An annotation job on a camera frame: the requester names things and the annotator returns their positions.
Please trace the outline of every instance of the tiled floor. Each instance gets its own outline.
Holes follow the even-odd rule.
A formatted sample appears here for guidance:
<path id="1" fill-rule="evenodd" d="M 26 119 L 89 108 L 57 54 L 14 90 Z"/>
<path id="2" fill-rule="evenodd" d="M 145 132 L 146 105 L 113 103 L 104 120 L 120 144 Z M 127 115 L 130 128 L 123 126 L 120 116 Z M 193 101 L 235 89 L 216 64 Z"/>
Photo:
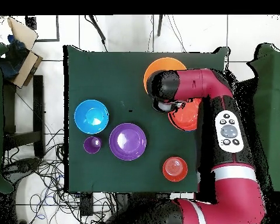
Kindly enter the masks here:
<path id="1" fill-rule="evenodd" d="M 23 21 L 23 16 L 16 19 Z M 40 39 L 56 39 L 55 16 L 36 16 L 37 30 Z M 256 46 L 263 42 L 274 43 L 280 49 L 280 16 L 267 15 L 174 15 L 163 18 L 160 37 L 156 35 L 158 29 L 158 15 L 155 15 L 155 42 L 152 45 L 151 15 L 114 15 L 97 16 L 97 23 L 106 37 L 108 51 L 154 51 L 154 52 L 180 52 L 181 45 L 176 38 L 172 26 L 177 32 L 174 23 L 182 36 L 186 51 L 213 52 L 217 47 L 228 46 L 231 49 L 229 69 L 237 76 L 239 81 L 254 77 L 252 70 L 246 65 L 253 59 Z M 33 51 L 44 59 L 36 71 L 36 75 L 44 76 L 44 101 L 46 141 L 51 134 L 64 127 L 64 75 L 62 67 L 62 45 L 74 45 L 86 51 L 104 51 L 100 36 L 91 23 L 84 16 L 59 16 L 59 42 L 36 42 Z M 32 107 L 32 83 L 22 89 L 18 94 Z M 32 130 L 32 111 L 24 102 L 16 98 L 16 130 L 26 132 Z M 63 131 L 54 138 L 55 143 L 63 142 Z M 31 146 L 23 146 L 15 156 L 16 159 L 33 157 Z M 55 160 L 54 152 L 50 152 L 46 159 Z M 30 222 L 34 217 L 39 201 L 32 198 L 34 205 L 30 208 L 30 198 L 40 194 L 45 189 L 43 181 L 36 174 L 32 174 L 20 183 L 16 203 L 19 219 Z M 95 193 L 97 199 L 105 197 L 102 193 Z M 193 194 L 176 193 L 171 198 L 192 198 Z M 58 210 L 57 205 L 48 198 L 38 213 L 33 224 L 79 224 L 73 214 L 68 210 Z"/>

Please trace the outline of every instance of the red robot arm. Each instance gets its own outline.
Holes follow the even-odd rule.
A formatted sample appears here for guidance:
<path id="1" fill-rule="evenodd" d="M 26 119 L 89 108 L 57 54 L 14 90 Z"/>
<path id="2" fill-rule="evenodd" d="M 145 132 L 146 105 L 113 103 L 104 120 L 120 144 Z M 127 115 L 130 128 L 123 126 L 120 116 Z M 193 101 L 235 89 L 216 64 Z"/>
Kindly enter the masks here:
<path id="1" fill-rule="evenodd" d="M 236 102 L 225 77 L 213 69 L 162 71 L 147 81 L 153 108 L 166 112 L 188 99 L 209 97 L 211 105 L 211 172 L 215 173 L 217 204 L 179 199 L 183 224 L 259 224 L 265 215 L 251 151 Z M 200 167 L 197 167 L 198 191 Z"/>

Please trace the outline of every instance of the white band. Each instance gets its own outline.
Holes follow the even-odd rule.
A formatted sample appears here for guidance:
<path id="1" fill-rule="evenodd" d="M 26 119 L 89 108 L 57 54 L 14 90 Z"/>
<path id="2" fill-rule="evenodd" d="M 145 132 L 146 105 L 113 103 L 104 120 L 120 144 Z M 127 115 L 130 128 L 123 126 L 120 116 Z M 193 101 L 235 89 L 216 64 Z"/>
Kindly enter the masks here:
<path id="1" fill-rule="evenodd" d="M 197 172 L 197 183 L 200 183 L 200 172 Z"/>
<path id="2" fill-rule="evenodd" d="M 201 209 L 197 206 L 197 204 L 195 204 L 192 201 L 189 201 L 189 202 L 193 205 L 194 209 L 196 210 L 199 224 L 207 224 L 205 221 L 205 218 L 204 218 L 204 214 L 202 213 Z"/>
<path id="3" fill-rule="evenodd" d="M 241 178 L 250 179 L 256 181 L 256 175 L 254 169 L 246 166 L 224 166 L 217 169 L 213 169 L 215 172 L 215 180 Z"/>

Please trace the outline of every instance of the blue bowl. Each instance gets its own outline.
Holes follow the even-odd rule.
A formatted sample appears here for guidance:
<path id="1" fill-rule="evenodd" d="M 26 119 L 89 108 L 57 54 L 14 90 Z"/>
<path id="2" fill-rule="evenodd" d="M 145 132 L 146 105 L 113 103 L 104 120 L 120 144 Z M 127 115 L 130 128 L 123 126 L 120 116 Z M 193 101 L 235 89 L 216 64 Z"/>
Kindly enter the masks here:
<path id="1" fill-rule="evenodd" d="M 109 113 L 102 102 L 85 100 L 75 110 L 75 123 L 84 133 L 97 134 L 105 129 Z"/>

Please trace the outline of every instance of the purple bowl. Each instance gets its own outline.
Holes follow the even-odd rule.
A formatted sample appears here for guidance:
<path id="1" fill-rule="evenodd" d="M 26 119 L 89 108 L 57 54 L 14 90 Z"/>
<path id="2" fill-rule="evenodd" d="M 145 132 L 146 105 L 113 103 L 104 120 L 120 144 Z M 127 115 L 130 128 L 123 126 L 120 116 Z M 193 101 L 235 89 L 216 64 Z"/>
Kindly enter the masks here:
<path id="1" fill-rule="evenodd" d="M 123 123 L 116 126 L 109 138 L 110 149 L 121 160 L 135 160 L 146 147 L 143 130 L 135 124 Z"/>
<path id="2" fill-rule="evenodd" d="M 96 136 L 90 136 L 84 141 L 84 150 L 89 154 L 95 154 L 100 150 L 102 140 Z"/>

